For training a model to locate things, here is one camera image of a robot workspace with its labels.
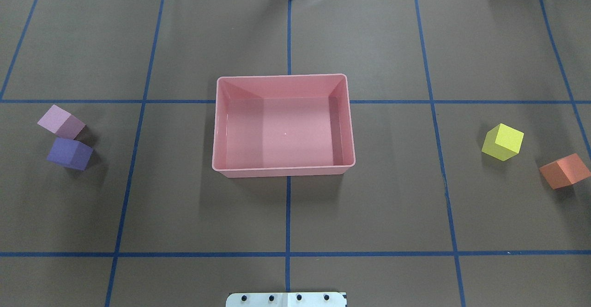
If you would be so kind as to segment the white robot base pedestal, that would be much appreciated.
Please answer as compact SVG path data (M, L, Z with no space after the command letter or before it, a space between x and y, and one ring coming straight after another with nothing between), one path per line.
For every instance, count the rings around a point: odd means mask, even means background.
M230 294L226 307L346 307L341 292L267 292Z

